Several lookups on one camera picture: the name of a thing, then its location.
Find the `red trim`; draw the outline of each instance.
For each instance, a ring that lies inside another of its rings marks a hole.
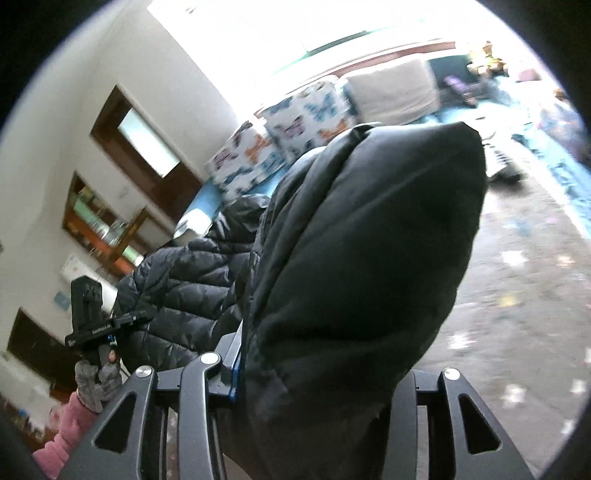
[[[365,67],[373,67],[374,65],[379,65],[381,63],[386,63],[390,60],[399,59],[401,57],[406,57],[407,55],[412,55],[414,53],[432,53],[435,51],[442,51],[442,50],[453,50],[456,48],[456,42],[452,41],[444,41],[444,40],[433,40],[428,42],[422,43],[414,43],[412,45],[404,45],[395,48],[389,48],[387,50],[382,50],[380,52],[372,53],[366,57],[361,57],[356,60],[352,60],[348,63],[340,65],[338,67],[334,67],[332,69],[326,70],[323,73],[318,74],[315,77],[307,80],[305,83],[300,85],[298,88],[293,89],[290,92],[287,92],[286,95],[293,93],[307,85],[310,85],[317,80],[321,79],[322,77],[326,77],[328,75],[335,75],[337,77],[342,77],[345,73],[352,72],[354,70],[363,69]],[[260,118],[261,112],[264,108],[259,108],[255,112],[255,117]]]

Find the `pink jacket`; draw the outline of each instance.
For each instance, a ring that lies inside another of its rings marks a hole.
[[[70,396],[70,401],[64,407],[56,437],[47,442],[41,450],[33,453],[33,457],[41,470],[51,480],[55,480],[60,474],[61,468],[67,462],[82,436],[94,423],[96,416],[96,413],[80,403],[76,392]]]

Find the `wooden window frame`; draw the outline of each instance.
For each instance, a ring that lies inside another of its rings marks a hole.
[[[165,176],[160,176],[119,130],[125,115],[132,109],[178,160]],[[203,183],[141,110],[131,103],[119,86],[116,85],[111,91],[90,131],[90,136],[173,223],[182,218]]]
[[[90,135],[96,140],[100,147],[113,159],[117,166],[123,170],[140,189],[149,192],[162,179],[162,177],[151,167],[142,155],[129,143],[123,133],[119,131],[119,124],[125,118],[125,115],[131,110],[135,110],[138,115],[148,124],[141,112],[135,108],[127,99],[118,86],[107,98],[103,109],[96,119]],[[170,151],[180,159],[178,154],[168,145],[162,136],[154,129],[160,140],[170,149]]]

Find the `butterfly pattern box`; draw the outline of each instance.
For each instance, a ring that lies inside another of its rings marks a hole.
[[[261,121],[244,122],[206,164],[225,202],[244,195],[285,164]]]
[[[261,116],[291,161],[328,144],[356,123],[330,78],[265,108]]]

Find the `quilted jacket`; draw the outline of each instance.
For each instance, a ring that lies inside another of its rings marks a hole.
[[[218,221],[126,279],[124,308],[164,310],[128,352],[182,365],[242,319],[237,400],[219,414],[225,453],[253,480],[379,478],[385,412],[453,307],[485,190],[465,124],[358,125],[301,157],[266,209],[241,200],[259,202],[245,219],[265,210],[256,235],[219,235]]]

